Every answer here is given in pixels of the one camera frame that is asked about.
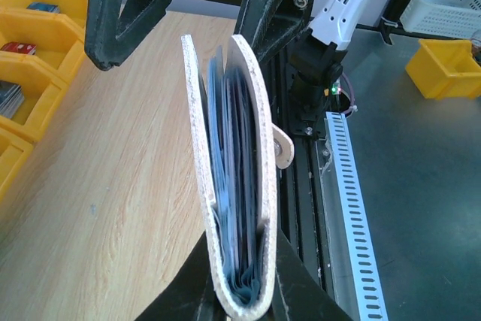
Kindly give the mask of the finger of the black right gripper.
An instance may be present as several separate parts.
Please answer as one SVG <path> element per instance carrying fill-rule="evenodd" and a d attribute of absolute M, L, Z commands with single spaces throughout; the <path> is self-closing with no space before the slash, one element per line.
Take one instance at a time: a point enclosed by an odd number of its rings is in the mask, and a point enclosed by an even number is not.
<path fill-rule="evenodd" d="M 89 0 L 85 53 L 102 71 L 121 65 L 166 15 L 172 0 Z"/>
<path fill-rule="evenodd" d="M 264 64 L 307 28 L 313 2 L 242 0 L 234 33 L 245 38 L 259 64 Z"/>

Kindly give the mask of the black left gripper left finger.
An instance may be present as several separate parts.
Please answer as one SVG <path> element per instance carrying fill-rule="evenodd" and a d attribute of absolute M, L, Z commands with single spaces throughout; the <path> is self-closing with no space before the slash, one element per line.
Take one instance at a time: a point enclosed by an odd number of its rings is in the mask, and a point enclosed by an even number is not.
<path fill-rule="evenodd" d="M 216 319 L 216 295 L 210 275 L 206 235 L 199 238 L 174 279 L 137 319 Z"/>

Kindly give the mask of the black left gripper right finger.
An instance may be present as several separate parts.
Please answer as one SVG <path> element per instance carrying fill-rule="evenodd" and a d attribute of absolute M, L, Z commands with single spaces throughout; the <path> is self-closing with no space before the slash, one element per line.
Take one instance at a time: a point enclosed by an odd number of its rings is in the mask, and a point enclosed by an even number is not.
<path fill-rule="evenodd" d="M 277 232 L 277 260 L 270 319 L 349 320 L 329 295 L 313 280 L 282 231 Z"/>

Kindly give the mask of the beige leather card holder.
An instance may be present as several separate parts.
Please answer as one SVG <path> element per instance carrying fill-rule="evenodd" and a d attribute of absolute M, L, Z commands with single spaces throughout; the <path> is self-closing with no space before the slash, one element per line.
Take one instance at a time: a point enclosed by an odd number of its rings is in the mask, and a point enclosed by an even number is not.
<path fill-rule="evenodd" d="M 233 320 L 258 320 L 274 294 L 277 171 L 292 140 L 271 116 L 256 56 L 241 35 L 202 71 L 190 35 L 181 38 L 195 171 L 213 289 Z"/>

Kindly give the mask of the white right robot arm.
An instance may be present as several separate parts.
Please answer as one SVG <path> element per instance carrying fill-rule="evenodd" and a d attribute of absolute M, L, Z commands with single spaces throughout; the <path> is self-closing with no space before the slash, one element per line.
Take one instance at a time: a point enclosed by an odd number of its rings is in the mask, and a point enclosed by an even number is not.
<path fill-rule="evenodd" d="M 244 63 L 264 65 L 287 44 L 296 70 L 291 97 L 305 114 L 320 115 L 339 105 L 326 95 L 341 76 L 342 60 L 370 0 L 208 0 L 239 8 L 234 33 L 247 54 L 225 67 L 230 80 L 251 81 Z M 163 18 L 172 0 L 89 0 L 85 51 L 97 68 L 121 65 Z"/>

